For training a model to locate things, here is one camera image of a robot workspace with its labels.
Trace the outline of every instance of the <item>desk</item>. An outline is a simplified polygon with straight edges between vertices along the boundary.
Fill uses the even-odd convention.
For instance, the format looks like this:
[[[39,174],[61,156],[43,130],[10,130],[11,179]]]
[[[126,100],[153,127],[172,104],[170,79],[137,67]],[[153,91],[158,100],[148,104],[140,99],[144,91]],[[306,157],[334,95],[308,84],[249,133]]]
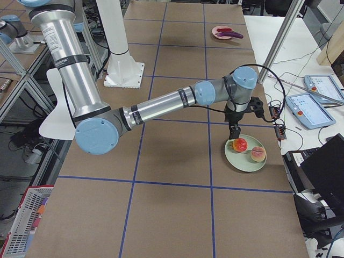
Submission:
[[[220,24],[245,40],[214,39]],[[134,1],[125,26],[145,73],[140,89],[98,81],[113,108],[255,62],[240,6]],[[261,85],[254,95],[265,101]],[[267,149],[255,173],[227,162],[228,125],[203,109],[137,127],[105,155],[73,142],[26,257],[308,257],[274,130],[242,123]]]
[[[277,32],[281,27],[283,18],[245,16],[245,21],[247,23],[249,36],[252,41],[253,50],[257,63],[264,64],[268,52],[270,51],[271,45],[273,44]],[[312,53],[313,51],[315,51],[315,53],[312,56],[308,55],[299,60],[292,60],[288,62],[274,64],[271,69],[278,76],[281,76],[286,71],[299,76],[305,76],[309,74],[333,74],[334,71],[330,66],[318,65],[316,59],[317,56],[320,54],[321,50],[317,49],[317,47],[317,43],[315,42],[312,34],[304,24],[303,20],[301,18],[296,18],[275,62],[300,58],[308,53]],[[336,83],[341,88],[343,88],[337,76],[332,76],[335,79]],[[289,82],[294,82],[297,85],[304,86],[303,78],[296,78],[291,74],[285,74],[281,78]],[[273,99],[282,100],[282,94],[273,87],[275,82],[275,79],[267,78],[263,83],[264,90]],[[285,84],[285,89],[286,92],[288,92],[288,95],[304,93],[304,91],[297,89],[295,87],[291,88],[287,84]],[[333,136],[337,133],[341,133],[342,135],[344,135],[344,107],[342,106],[327,109],[327,111],[334,117],[334,119],[336,120],[336,124],[321,130],[320,140],[323,143],[325,143],[325,139],[327,137]],[[287,107],[281,118],[285,121],[287,128],[295,130],[302,135],[302,137],[304,138],[304,143],[302,147],[303,149],[321,146],[321,143],[318,140],[318,132],[320,129],[307,130],[291,114],[290,110],[288,110]],[[298,149],[301,145],[301,138],[297,134],[287,131],[286,136],[288,139],[291,140],[282,141],[282,154],[285,154],[287,151],[294,151]]]

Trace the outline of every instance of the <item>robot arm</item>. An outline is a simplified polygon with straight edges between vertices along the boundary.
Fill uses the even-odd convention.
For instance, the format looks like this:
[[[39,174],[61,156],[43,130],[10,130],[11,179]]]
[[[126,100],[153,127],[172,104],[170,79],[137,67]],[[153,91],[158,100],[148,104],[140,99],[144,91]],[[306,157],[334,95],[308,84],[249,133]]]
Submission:
[[[134,127],[173,111],[194,104],[211,105],[226,101],[225,116],[230,126],[230,139],[239,137],[238,121],[248,112],[263,116],[262,102],[251,97],[256,86],[257,73],[249,67],[237,68],[233,76],[219,80],[200,81],[143,103],[121,107],[80,122],[75,139],[91,154],[104,154],[118,142],[119,137]]]
[[[211,105],[220,101],[227,102],[225,116],[230,126],[230,139],[234,139],[239,137],[238,121],[243,114],[256,112],[255,105],[261,104],[251,98],[256,72],[249,67],[239,67],[233,76],[201,81],[132,107],[112,110],[99,95],[73,28],[75,8],[79,5],[74,0],[18,1],[26,5],[31,21],[43,32],[75,108],[76,142],[85,152],[107,153],[115,147],[120,136],[135,126],[190,105]]]
[[[21,49],[26,49],[33,45],[33,41],[26,28],[15,15],[0,17],[0,38],[5,44],[9,44],[15,40],[17,46]]]

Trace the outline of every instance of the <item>red fruit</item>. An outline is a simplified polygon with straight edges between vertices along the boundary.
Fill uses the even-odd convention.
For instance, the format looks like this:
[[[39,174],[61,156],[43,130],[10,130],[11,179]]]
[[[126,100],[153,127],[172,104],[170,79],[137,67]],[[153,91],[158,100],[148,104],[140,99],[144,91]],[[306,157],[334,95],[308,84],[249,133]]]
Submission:
[[[263,147],[253,147],[251,151],[251,158],[256,162],[262,162],[267,156],[267,153]]]
[[[236,152],[244,152],[247,150],[247,141],[244,138],[237,138],[233,141],[232,147]]]

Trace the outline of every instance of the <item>brown cardboard table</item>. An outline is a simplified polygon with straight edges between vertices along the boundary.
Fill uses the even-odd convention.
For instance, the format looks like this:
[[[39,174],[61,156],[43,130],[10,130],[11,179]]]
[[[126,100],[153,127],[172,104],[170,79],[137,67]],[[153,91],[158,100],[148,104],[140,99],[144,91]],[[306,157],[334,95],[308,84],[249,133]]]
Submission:
[[[217,40],[217,25],[245,38]],[[135,1],[125,26],[145,73],[140,89],[98,81],[112,108],[255,62],[236,5]],[[262,85],[253,95],[266,101]],[[26,257],[308,257],[273,128],[247,114],[241,129],[267,150],[266,165],[254,173],[229,164],[228,125],[204,109],[137,127],[105,155],[84,153],[73,142]]]

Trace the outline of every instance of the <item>white plastic basket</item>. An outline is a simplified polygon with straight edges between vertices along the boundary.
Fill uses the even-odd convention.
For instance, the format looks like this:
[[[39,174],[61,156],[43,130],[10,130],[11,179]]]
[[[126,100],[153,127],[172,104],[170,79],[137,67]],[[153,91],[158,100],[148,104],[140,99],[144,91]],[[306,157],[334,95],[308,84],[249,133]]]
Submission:
[[[26,254],[26,242],[32,224],[38,218],[37,210],[43,200],[52,193],[52,186],[29,187],[22,197],[16,218],[8,233],[5,244],[0,253],[1,258],[22,258]]]

